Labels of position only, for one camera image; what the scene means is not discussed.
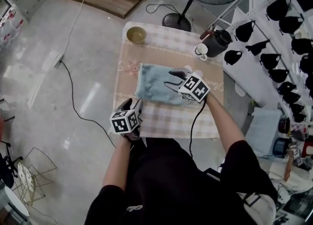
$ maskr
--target black kettle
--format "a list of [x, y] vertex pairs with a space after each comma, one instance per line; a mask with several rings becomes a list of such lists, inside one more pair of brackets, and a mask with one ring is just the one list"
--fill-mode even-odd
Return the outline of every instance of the black kettle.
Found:
[[203, 39], [202, 43], [207, 46], [208, 52], [206, 55], [208, 57], [218, 56], [232, 42], [231, 36], [226, 30], [206, 30], [200, 35], [200, 39]]

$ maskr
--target mug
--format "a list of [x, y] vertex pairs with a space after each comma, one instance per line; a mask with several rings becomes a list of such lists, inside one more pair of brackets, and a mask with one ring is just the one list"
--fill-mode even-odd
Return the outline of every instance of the mug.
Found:
[[195, 48], [195, 54], [199, 57], [200, 60], [206, 61], [207, 60], [207, 46], [203, 43], [198, 43]]

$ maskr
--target light blue towel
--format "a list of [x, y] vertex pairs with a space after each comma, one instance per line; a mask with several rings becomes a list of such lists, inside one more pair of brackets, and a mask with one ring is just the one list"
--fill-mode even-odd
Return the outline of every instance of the light blue towel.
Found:
[[164, 82], [181, 82], [181, 79], [169, 74], [171, 70], [170, 67], [141, 63], [135, 97], [148, 101], [182, 105], [182, 96], [164, 85]]

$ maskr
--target pink checkered tablecloth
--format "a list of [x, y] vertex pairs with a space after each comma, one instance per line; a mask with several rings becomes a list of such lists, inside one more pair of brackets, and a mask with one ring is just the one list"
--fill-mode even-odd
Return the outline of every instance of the pink checkered tablecloth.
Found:
[[[128, 41], [126, 32], [133, 26], [145, 29], [144, 44]], [[222, 56], [204, 62], [193, 55], [199, 43], [199, 35], [159, 25], [128, 22], [123, 29], [123, 44], [117, 68], [113, 110], [128, 98], [135, 98], [140, 63], [157, 64], [171, 68], [188, 68], [197, 71], [211, 88], [211, 92], [223, 103], [224, 78]], [[142, 112], [142, 137], [190, 138], [192, 122], [201, 105], [191, 103], [175, 106], [157, 102], [144, 102]], [[194, 138], [219, 137], [215, 122], [205, 107], [193, 130]]]

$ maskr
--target bag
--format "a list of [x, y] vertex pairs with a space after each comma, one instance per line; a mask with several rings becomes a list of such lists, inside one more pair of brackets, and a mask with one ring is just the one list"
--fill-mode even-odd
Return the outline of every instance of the bag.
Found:
[[268, 39], [268, 40], [266, 40], [266, 41], [256, 43], [256, 44], [254, 44], [254, 45], [252, 45], [252, 46], [246, 46], [246, 49], [247, 49], [248, 51], [251, 51], [251, 53], [252, 53], [254, 56], [256, 56], [256, 55], [258, 55], [258, 54], [261, 53], [261, 51], [262, 51], [263, 48], [266, 48], [266, 44], [269, 43], [269, 42], [270, 42], [270, 40]]
[[236, 38], [243, 42], [246, 43], [247, 41], [249, 41], [251, 34], [253, 32], [253, 27], [255, 26], [255, 21], [250, 21], [247, 22], [243, 25], [240, 25], [239, 27], [236, 28]]
[[297, 102], [300, 99], [300, 95], [294, 92], [287, 92], [283, 95], [283, 100], [288, 104]]
[[263, 64], [266, 69], [273, 69], [277, 66], [280, 58], [281, 54], [262, 54], [260, 57], [260, 63]]
[[287, 16], [279, 21], [279, 28], [280, 31], [287, 33], [287, 34], [293, 34], [303, 23], [303, 19], [300, 22], [299, 19], [302, 19], [302, 17], [297, 16]]
[[305, 114], [302, 114], [302, 113], [293, 114], [293, 119], [297, 123], [303, 122], [305, 117], [307, 117], [307, 116]]
[[300, 113], [304, 109], [304, 106], [295, 103], [290, 104], [289, 107], [293, 114]]
[[[214, 169], [204, 171], [212, 180], [221, 181], [220, 173]], [[243, 201], [243, 207], [247, 214], [257, 225], [272, 225], [276, 214], [276, 205], [274, 200], [263, 194], [256, 193], [240, 193], [237, 192]]]
[[285, 93], [291, 92], [295, 88], [297, 88], [295, 84], [292, 84], [291, 82], [284, 82], [279, 86], [277, 91], [280, 95], [284, 95]]
[[276, 0], [270, 6], [266, 8], [267, 16], [273, 21], [279, 21], [283, 19], [288, 12], [291, 0]]
[[306, 38], [301, 39], [294, 38], [291, 41], [291, 49], [292, 51], [295, 51], [298, 55], [309, 53], [312, 51], [312, 41], [313, 40]]
[[268, 70], [270, 78], [277, 83], [282, 83], [287, 78], [289, 70], [287, 69], [269, 69]]
[[313, 52], [302, 56], [299, 67], [303, 73], [313, 73]]
[[309, 75], [308, 78], [305, 80], [305, 86], [309, 90], [313, 89], [313, 75]]
[[243, 53], [241, 51], [230, 50], [227, 51], [224, 55], [224, 60], [226, 64], [234, 65], [236, 62], [239, 61], [242, 55]]

